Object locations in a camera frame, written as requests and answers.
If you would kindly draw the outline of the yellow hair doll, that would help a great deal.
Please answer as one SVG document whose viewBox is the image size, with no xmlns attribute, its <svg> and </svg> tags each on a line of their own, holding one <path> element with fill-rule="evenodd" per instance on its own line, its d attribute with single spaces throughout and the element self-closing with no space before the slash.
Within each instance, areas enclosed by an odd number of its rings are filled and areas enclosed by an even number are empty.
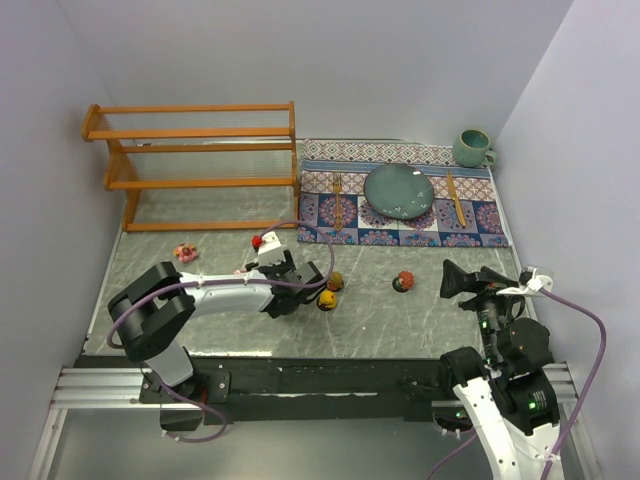
<svg viewBox="0 0 640 480">
<path fill-rule="evenodd" d="M 323 291 L 316 300 L 316 306 L 322 311 L 331 311 L 337 306 L 337 298 L 333 291 Z"/>
</svg>

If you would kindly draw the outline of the blonde hair pink doll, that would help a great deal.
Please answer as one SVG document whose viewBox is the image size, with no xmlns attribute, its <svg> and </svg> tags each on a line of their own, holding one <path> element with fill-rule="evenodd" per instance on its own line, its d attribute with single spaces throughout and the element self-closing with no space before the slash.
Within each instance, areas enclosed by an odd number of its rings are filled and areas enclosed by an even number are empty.
<svg viewBox="0 0 640 480">
<path fill-rule="evenodd" d="M 333 271 L 329 276 L 329 281 L 327 282 L 327 289 L 332 292 L 339 292 L 344 288 L 344 280 L 342 275 Z"/>
</svg>

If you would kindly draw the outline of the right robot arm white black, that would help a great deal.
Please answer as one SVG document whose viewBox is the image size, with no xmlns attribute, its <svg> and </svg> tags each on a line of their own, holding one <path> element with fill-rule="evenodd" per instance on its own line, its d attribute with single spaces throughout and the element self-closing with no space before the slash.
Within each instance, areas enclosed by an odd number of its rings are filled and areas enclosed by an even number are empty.
<svg viewBox="0 0 640 480">
<path fill-rule="evenodd" d="M 443 263 L 440 296 L 469 294 L 458 306 L 475 314 L 483 349 L 461 347 L 441 361 L 496 479 L 539 479 L 557 458 L 551 449 L 560 434 L 559 407 L 544 372 L 553 362 L 550 332 L 524 314 L 527 298 L 553 284 L 552 272 L 538 267 L 511 280 L 488 267 L 467 272 Z"/>
</svg>

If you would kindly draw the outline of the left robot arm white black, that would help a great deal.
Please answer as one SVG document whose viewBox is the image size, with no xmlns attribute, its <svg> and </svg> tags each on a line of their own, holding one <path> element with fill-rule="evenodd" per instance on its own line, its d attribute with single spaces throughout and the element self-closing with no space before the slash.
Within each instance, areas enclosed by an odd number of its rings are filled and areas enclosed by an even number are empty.
<svg viewBox="0 0 640 480">
<path fill-rule="evenodd" d="M 129 361 L 146 364 L 162 383 L 175 387 L 194 376 L 189 354 L 177 341 L 189 320 L 236 312 L 278 318 L 311 303 L 326 284 L 313 262 L 298 266 L 289 250 L 277 266 L 254 262 L 229 275 L 187 274 L 161 262 L 109 301 L 114 322 L 109 345 L 115 348 L 118 337 Z"/>
</svg>

